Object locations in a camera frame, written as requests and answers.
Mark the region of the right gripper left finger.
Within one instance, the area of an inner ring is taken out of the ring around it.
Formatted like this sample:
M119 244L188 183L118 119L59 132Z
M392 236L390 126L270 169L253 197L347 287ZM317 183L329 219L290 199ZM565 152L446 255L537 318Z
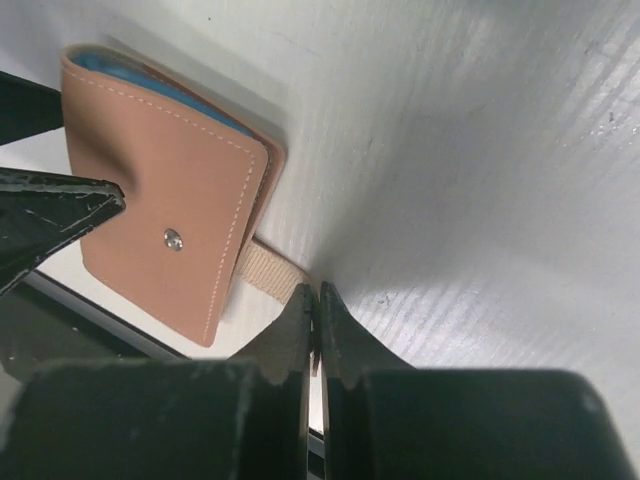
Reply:
M5 479L303 479L314 290L226 360L58 362L1 425Z

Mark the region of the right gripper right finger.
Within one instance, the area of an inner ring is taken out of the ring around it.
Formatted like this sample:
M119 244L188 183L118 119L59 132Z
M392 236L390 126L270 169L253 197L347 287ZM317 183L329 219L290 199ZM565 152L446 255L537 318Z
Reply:
M557 369L416 368L319 294L330 479L621 479L602 397Z

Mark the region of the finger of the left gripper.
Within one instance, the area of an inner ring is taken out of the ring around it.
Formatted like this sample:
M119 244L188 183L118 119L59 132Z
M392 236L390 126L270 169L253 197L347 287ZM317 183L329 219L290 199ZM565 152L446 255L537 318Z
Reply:
M110 181L1 169L1 293L125 210Z

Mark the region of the tan leather card holder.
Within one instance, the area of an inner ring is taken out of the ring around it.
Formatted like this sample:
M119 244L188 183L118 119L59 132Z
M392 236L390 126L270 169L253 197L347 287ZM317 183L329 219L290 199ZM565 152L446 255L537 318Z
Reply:
M99 45L61 56L72 172L123 192L123 213L81 242L97 280L208 347L236 280L279 302L307 281L256 228L284 149L161 67Z

